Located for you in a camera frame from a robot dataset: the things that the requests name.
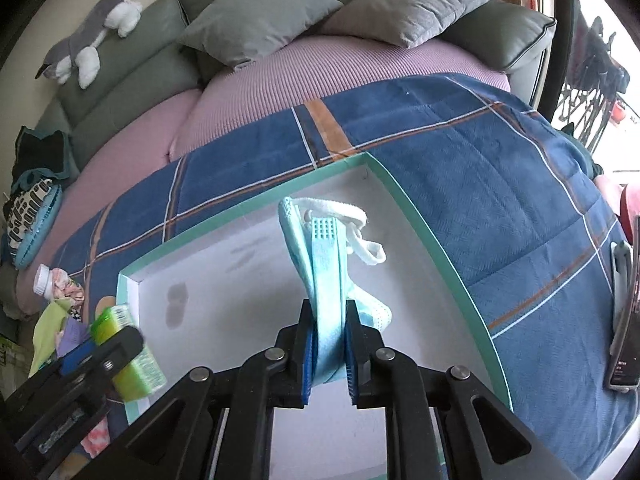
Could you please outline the white pill bottle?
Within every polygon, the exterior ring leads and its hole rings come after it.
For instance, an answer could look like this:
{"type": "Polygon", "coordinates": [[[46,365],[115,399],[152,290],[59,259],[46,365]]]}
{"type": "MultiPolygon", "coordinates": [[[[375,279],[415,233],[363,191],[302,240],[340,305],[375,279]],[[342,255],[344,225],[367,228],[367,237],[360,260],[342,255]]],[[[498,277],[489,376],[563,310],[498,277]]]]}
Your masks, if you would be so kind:
{"type": "Polygon", "coordinates": [[[32,290],[34,294],[49,301],[54,299],[54,272],[44,264],[40,263],[34,277],[32,290]]]}

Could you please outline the green tissue pack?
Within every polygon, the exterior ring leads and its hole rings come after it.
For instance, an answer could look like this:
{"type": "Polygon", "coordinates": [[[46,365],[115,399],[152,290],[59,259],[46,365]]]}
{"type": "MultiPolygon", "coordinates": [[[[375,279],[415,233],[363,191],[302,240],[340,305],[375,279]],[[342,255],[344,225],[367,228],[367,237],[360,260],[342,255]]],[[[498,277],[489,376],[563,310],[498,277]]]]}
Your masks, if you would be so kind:
{"type": "Polygon", "coordinates": [[[120,339],[120,332],[127,335],[125,353],[123,358],[116,359],[119,371],[113,375],[112,382],[124,402],[134,402],[156,393],[166,385],[167,379],[126,306],[105,309],[90,327],[91,337],[98,346],[114,336],[120,339]]]}

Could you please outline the grey throw pillow flat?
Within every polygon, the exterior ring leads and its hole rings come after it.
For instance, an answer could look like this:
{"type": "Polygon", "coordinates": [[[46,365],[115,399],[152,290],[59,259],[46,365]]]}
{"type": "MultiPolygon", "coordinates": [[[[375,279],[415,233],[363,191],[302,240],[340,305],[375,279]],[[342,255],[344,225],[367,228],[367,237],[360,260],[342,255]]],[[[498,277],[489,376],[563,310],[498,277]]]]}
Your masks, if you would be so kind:
{"type": "Polygon", "coordinates": [[[319,32],[413,49],[489,1],[352,0],[332,14],[319,32]]]}

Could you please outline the blue plaid blanket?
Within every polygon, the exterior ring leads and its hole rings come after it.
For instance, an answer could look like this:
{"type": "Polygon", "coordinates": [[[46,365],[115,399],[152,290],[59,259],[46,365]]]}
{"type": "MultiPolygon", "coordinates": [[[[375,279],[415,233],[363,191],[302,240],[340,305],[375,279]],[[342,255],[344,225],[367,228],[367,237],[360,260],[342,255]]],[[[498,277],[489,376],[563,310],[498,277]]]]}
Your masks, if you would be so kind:
{"type": "Polygon", "coordinates": [[[460,74],[386,80],[237,128],[81,223],[53,262],[91,302],[119,271],[214,214],[349,155],[375,157],[480,311],[515,413],[579,478],[623,439],[638,398],[608,390],[610,246],[624,233],[589,159],[512,94],[460,74]]]}

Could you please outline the pink sofa seat cover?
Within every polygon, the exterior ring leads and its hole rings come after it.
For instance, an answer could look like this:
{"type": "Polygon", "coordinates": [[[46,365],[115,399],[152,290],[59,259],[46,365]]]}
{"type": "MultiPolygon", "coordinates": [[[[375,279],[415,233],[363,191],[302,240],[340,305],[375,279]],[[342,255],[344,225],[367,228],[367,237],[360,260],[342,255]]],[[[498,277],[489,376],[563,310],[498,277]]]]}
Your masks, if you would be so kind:
{"type": "Polygon", "coordinates": [[[147,105],[123,125],[109,117],[77,128],[73,147],[84,141],[93,146],[87,157],[74,157],[78,177],[64,192],[39,252],[17,275],[18,307],[28,314],[39,309],[32,281],[40,264],[50,264],[58,248],[103,207],[180,156],[306,101],[375,81],[437,73],[511,88],[505,74],[439,39],[404,50],[352,37],[311,36],[237,73],[222,70],[204,89],[190,87],[147,105]]]}

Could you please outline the teal shallow cardboard tray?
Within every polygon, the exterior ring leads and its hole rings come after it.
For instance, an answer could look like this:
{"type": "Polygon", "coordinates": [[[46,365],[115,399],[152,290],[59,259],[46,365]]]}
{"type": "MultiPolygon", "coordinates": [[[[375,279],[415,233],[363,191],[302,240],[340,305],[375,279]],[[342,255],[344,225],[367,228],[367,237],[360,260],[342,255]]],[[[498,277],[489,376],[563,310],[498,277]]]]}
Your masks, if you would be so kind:
{"type": "Polygon", "coordinates": [[[386,474],[384,415],[350,403],[344,303],[420,365],[462,364],[511,399],[486,325],[439,241],[373,156],[322,167],[216,214],[119,273],[129,312],[170,384],[268,347],[309,300],[319,370],[308,408],[274,415],[273,479],[386,474]]]}

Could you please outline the grey white plush dog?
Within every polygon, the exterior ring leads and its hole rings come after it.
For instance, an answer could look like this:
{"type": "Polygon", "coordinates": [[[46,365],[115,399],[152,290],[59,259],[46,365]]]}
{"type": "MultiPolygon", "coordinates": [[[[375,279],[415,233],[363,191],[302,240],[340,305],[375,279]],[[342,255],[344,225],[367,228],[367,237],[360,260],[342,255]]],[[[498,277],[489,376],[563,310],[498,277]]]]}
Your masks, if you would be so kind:
{"type": "Polygon", "coordinates": [[[126,38],[140,22],[142,11],[142,3],[136,0],[99,0],[70,36],[50,47],[35,78],[55,80],[62,86],[76,72],[79,88],[86,90],[101,68],[100,44],[111,32],[126,38]]]}

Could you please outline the pink round stool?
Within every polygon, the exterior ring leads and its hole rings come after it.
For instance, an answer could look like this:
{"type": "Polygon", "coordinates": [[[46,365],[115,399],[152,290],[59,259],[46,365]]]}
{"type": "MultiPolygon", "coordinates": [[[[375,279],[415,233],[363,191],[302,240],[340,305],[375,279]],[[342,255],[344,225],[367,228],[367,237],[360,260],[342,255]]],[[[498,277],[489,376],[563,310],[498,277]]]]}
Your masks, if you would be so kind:
{"type": "Polygon", "coordinates": [[[636,218],[640,214],[640,188],[638,184],[624,186],[620,196],[620,224],[623,227],[627,240],[632,244],[634,239],[634,226],[636,218]]]}

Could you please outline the purple baby wipes pack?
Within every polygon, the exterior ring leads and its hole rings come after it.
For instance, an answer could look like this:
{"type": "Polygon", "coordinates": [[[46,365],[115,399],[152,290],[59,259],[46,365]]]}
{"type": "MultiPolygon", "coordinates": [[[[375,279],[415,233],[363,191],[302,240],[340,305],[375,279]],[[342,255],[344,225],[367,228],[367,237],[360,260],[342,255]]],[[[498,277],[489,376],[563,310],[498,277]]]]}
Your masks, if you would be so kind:
{"type": "Polygon", "coordinates": [[[90,338],[89,327],[76,320],[66,318],[64,326],[55,335],[55,353],[58,358],[66,356],[90,338]]]}

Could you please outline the blue face mask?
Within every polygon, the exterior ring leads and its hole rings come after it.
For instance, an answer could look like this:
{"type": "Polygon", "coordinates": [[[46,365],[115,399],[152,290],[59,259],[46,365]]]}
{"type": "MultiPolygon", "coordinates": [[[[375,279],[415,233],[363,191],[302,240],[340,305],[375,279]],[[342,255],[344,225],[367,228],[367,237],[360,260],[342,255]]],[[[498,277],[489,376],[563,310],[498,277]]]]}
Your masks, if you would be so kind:
{"type": "Polygon", "coordinates": [[[346,301],[354,300],[362,324],[382,332],[392,310],[352,280],[348,257],[367,266],[386,261],[384,247],[362,237],[368,217],[352,204],[320,198],[285,197],[278,216],[288,254],[302,280],[316,321],[315,386],[345,375],[346,301]]]}

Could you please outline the pink floral scrunchie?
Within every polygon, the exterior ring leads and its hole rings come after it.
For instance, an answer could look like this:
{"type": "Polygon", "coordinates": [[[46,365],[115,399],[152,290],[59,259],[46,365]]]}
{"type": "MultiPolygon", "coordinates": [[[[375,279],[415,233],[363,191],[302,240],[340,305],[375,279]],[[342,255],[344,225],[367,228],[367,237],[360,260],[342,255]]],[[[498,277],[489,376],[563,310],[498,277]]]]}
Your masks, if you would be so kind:
{"type": "Polygon", "coordinates": [[[85,289],[71,278],[66,271],[54,268],[51,271],[52,299],[67,307],[68,314],[76,321],[82,321],[85,303],[85,289]]]}

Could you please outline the grey sofa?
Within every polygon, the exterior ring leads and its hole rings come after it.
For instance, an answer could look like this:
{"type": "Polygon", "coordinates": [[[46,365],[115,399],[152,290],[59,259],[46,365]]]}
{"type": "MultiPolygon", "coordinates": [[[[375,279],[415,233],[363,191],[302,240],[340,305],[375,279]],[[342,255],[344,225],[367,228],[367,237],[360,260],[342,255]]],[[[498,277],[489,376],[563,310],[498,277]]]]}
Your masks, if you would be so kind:
{"type": "Polygon", "coordinates": [[[127,39],[108,36],[88,89],[64,84],[33,127],[17,136],[20,164],[35,160],[61,188],[50,230],[24,269],[1,270],[6,307],[44,306],[38,266],[70,252],[70,238],[140,181],[226,133],[308,100],[406,75],[462,73],[533,103],[556,23],[490,0],[412,49],[356,33],[369,0],[337,0],[314,24],[262,60],[232,68],[190,39],[214,0],[156,0],[127,39]]]}

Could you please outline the black smartphone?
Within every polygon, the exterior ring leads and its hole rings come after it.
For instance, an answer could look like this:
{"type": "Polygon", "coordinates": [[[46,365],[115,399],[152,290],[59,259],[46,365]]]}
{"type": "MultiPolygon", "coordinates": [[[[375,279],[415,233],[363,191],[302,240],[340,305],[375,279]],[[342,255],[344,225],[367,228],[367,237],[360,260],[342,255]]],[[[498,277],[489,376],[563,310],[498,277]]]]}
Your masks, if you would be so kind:
{"type": "Polygon", "coordinates": [[[605,385],[627,393],[639,388],[639,243],[612,243],[610,253],[614,334],[605,385]]]}

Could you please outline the green cloth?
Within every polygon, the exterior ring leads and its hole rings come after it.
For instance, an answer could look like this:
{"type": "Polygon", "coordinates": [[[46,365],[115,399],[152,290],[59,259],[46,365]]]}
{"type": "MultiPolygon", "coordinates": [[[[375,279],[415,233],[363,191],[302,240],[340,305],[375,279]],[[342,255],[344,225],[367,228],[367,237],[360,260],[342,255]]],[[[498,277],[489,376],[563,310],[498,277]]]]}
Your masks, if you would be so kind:
{"type": "Polygon", "coordinates": [[[70,300],[60,298],[53,300],[40,313],[32,334],[34,357],[29,370],[29,377],[34,376],[40,367],[52,356],[55,350],[55,337],[62,330],[63,321],[68,317],[70,300]]]}

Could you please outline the tan makeup sponge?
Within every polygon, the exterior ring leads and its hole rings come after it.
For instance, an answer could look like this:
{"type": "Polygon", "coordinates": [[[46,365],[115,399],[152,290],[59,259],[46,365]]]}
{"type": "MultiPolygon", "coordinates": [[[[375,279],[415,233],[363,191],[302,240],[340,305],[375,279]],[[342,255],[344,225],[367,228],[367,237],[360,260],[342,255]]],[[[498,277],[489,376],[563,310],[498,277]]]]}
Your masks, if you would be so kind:
{"type": "Polygon", "coordinates": [[[106,309],[114,307],[116,298],[114,296],[104,296],[96,304],[96,317],[98,318],[106,309]]]}

